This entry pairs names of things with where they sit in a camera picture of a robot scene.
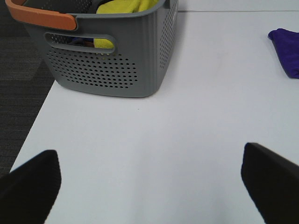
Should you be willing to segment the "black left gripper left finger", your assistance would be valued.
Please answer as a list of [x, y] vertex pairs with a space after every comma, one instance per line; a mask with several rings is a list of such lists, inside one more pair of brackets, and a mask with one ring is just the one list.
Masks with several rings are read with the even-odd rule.
[[55, 150], [45, 150], [0, 179], [0, 222], [43, 224], [62, 177]]

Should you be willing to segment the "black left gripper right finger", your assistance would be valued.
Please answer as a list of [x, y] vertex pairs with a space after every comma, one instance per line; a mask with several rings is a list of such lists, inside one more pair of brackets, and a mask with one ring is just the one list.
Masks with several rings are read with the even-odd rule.
[[299, 167], [258, 144], [244, 147], [241, 178], [266, 224], [299, 222]]

